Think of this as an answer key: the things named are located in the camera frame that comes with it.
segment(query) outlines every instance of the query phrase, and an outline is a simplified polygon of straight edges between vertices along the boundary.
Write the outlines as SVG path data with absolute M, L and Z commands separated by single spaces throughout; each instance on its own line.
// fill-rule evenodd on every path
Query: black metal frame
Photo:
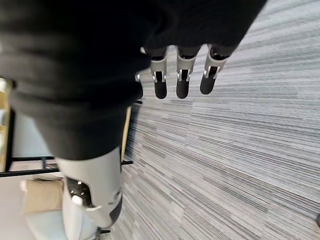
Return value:
M 142 104 L 141 100 L 137 100 L 136 104 Z M 7 145 L 5 153 L 5 166 L 4 172 L 0 172 L 0 178 L 13 177 L 13 176 L 24 176 L 33 174 L 46 174 L 46 173 L 56 173 L 59 172 L 58 168 L 46 168 L 46 161 L 55 159 L 54 156 L 33 156 L 33 157 L 12 157 L 13 145 L 14 145 L 14 135 L 15 135 L 15 122 L 16 113 L 11 108 L 9 110 L 9 122 L 7 127 Z M 24 162 L 24 161 L 42 161 L 42 169 L 33 170 L 22 170 L 22 171 L 10 171 L 13 162 Z M 130 165 L 134 162 L 132 160 L 122 161 L 121 165 Z
M 98 227 L 97 229 L 96 229 L 96 240 L 100 240 L 101 238 L 100 238 L 100 236 L 101 236 L 101 234 L 108 234 L 108 233 L 110 233 L 110 230 L 102 230 L 101 229 L 101 227 Z

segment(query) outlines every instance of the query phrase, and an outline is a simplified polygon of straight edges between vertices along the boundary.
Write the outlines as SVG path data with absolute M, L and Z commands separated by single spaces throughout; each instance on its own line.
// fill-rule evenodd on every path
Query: striped carpet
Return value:
M 102 239 L 319 240 L 320 2 L 270 0 L 204 96 L 206 54 L 185 100 L 174 48 L 166 99 L 142 73 L 134 164 L 123 167 L 122 213 Z

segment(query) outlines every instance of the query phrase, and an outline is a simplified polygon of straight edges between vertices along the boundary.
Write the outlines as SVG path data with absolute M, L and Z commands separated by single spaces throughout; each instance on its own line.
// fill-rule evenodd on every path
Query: black fabric sleeve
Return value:
M 122 141 L 127 107 L 141 94 L 134 73 L 157 29 L 147 1 L 0 0 L 0 77 L 14 80 L 15 111 L 34 118 L 57 157 L 84 160 Z
M 126 109 L 149 67 L 140 47 L 239 44 L 265 0 L 0 0 L 0 77 L 57 157 L 85 160 L 121 144 Z

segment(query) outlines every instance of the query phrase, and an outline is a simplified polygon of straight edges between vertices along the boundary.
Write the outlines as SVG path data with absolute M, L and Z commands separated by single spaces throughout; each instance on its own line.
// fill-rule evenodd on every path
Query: beige cushion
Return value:
M 63 180 L 26 180 L 25 189 L 26 192 L 22 208 L 23 214 L 62 209 Z
M 54 181 L 54 180 L 61 180 L 64 176 L 61 172 L 51 172 L 51 173 L 42 173 L 42 174 L 35 174 L 32 176 L 33 180 L 46 180 L 46 181 Z

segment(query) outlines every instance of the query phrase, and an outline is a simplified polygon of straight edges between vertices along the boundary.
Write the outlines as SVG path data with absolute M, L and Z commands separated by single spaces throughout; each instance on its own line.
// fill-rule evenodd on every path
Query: metal bracket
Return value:
M 178 78 L 179 82 L 182 81 L 182 70 L 188 70 L 187 78 L 185 81 L 186 82 L 190 81 L 191 73 L 194 70 L 195 61 L 196 61 L 196 56 L 194 56 L 193 58 L 190 58 L 190 59 L 184 59 L 181 56 L 179 56 L 179 54 L 177 54 L 177 56 L 176 56 L 176 74 L 177 74 L 177 78 Z
M 209 49 L 208 54 L 206 56 L 206 60 L 205 60 L 203 76 L 207 79 L 209 77 L 211 67 L 216 67 L 217 70 L 213 76 L 213 79 L 216 79 L 218 76 L 218 73 L 224 68 L 224 65 L 228 59 L 229 57 L 226 57 L 223 60 L 213 59 L 210 55 L 210 49 Z
M 134 78 L 135 78 L 135 81 L 136 81 L 136 82 L 138 82 L 138 83 L 141 82 L 140 73 L 137 72 L 137 73 L 134 75 Z
M 161 72 L 161 81 L 165 83 L 167 78 L 167 54 L 161 60 L 151 60 L 150 70 L 155 83 L 158 82 L 156 72 Z

